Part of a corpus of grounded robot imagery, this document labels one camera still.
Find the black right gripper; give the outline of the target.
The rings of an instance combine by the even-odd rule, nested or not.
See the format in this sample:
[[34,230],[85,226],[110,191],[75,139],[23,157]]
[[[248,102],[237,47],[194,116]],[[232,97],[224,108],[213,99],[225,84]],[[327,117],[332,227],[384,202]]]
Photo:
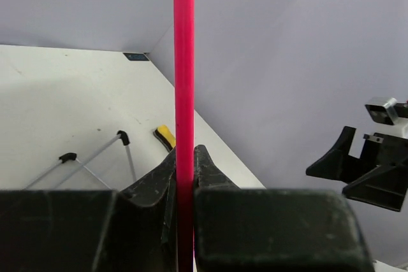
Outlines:
[[[356,128],[345,126],[335,144],[310,165],[305,174],[316,178],[341,181],[344,163]],[[375,132],[365,134],[359,158],[352,157],[350,173],[366,173],[345,186],[342,194],[354,201],[391,211],[401,211],[407,193],[407,139]]]

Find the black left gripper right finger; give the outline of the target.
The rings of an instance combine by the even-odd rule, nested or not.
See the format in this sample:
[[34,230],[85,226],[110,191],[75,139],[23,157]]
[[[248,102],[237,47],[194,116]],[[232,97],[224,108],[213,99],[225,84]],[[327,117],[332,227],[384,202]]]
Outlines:
[[329,190],[242,189],[194,150],[198,271],[373,271],[357,219]]

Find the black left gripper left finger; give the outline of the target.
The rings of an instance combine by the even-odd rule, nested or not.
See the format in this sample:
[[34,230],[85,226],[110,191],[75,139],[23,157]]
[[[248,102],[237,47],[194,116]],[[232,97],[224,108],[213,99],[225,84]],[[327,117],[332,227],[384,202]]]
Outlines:
[[1,193],[2,271],[175,271],[175,154],[122,191]]

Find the yellow bone shaped eraser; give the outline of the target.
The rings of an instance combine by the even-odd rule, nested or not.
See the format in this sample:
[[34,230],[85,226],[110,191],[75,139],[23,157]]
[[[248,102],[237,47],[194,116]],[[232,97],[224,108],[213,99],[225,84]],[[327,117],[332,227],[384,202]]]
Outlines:
[[154,130],[153,135],[161,142],[168,152],[171,152],[175,148],[176,139],[166,125],[160,125],[157,127]]

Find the pink framed whiteboard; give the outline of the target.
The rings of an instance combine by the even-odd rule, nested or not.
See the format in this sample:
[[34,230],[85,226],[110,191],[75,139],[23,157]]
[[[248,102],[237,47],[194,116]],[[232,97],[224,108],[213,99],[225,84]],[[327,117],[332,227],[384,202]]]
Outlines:
[[178,270],[193,270],[194,0],[173,0]]

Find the black metal easel stand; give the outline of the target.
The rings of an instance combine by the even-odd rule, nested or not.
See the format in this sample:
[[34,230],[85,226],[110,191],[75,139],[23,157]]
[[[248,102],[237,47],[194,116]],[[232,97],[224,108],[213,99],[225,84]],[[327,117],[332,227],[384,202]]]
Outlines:
[[68,152],[34,175],[24,189],[121,189],[137,181],[136,168],[125,131],[94,152]]

